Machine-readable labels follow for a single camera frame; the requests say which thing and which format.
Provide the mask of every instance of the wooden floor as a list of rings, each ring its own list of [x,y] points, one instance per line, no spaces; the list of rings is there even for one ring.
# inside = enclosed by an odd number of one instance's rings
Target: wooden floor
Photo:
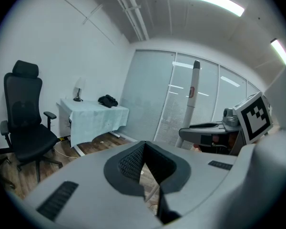
[[[91,154],[108,148],[114,148],[116,146],[123,145],[126,143],[128,143],[128,141],[121,137],[117,138],[111,134],[103,134],[95,138],[90,143],[83,143],[78,146],[84,152],[84,154]],[[55,149],[58,152],[65,154],[66,156],[79,157],[77,152],[73,148],[70,148],[69,141],[63,141],[56,144]],[[63,165],[66,165],[67,163],[75,160],[75,158],[65,157],[58,152],[49,151],[45,154],[45,156],[60,161],[63,163]],[[8,156],[12,163],[9,165],[7,162],[4,162],[0,166],[0,174],[6,179],[13,182],[16,185],[16,189],[13,190],[7,185],[5,185],[5,188],[6,190],[12,191],[20,198],[24,199],[29,194],[29,192],[37,186],[35,162],[23,166],[22,171],[19,172],[16,168],[16,165],[19,162],[17,161],[15,154],[11,153],[6,155],[0,155],[0,159],[4,158],[5,156]],[[48,164],[41,161],[41,181],[55,173],[57,170],[58,165]],[[144,186],[145,195],[147,196],[157,183],[146,165],[144,165],[142,171],[143,174],[140,178],[140,184]],[[158,200],[159,191],[157,191],[155,195],[146,203],[146,205],[152,210],[154,214],[156,214]]]

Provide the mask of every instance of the mesh chair back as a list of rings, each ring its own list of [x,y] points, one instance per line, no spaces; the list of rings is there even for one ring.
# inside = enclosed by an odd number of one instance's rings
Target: mesh chair back
[[[9,132],[18,132],[41,123],[39,96],[42,80],[38,66],[18,60],[13,73],[4,76],[4,93]]]

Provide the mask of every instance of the white cable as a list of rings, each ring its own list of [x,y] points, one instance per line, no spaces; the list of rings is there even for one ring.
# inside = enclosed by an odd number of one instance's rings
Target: white cable
[[[54,148],[54,150],[55,150],[57,153],[59,153],[59,154],[61,154],[61,155],[64,155],[64,154],[62,154],[61,152],[57,151],[56,148]]]

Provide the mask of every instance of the frosted glass panel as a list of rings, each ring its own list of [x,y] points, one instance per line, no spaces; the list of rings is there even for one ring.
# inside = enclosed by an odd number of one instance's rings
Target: frosted glass panel
[[[193,67],[194,57],[177,55],[177,61]],[[210,121],[216,101],[218,66],[206,61],[200,61],[201,71],[198,85],[196,108],[194,109],[191,124]],[[179,129],[181,128],[189,89],[191,85],[192,69],[175,66],[172,83],[169,88],[167,102],[163,110],[156,141],[175,145]],[[192,144],[185,143],[183,148],[191,148]]]
[[[123,89],[121,106],[129,108],[119,131],[136,140],[153,141],[173,70],[174,53],[136,51]]]
[[[221,121],[225,108],[232,108],[246,98],[246,80],[220,67],[220,83],[214,121]]]
[[[257,92],[259,92],[259,90],[258,90],[255,86],[253,86],[252,84],[250,84],[250,83],[248,82],[247,97],[250,96],[250,95],[252,95],[252,94],[255,94],[255,93],[257,93]]]

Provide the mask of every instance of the light blue tablecloth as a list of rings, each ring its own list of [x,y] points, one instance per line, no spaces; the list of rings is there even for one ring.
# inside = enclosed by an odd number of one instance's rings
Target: light blue tablecloth
[[[71,146],[91,142],[101,134],[125,126],[129,113],[128,108],[122,106],[107,108],[97,101],[76,102],[62,98],[60,105],[72,121]]]

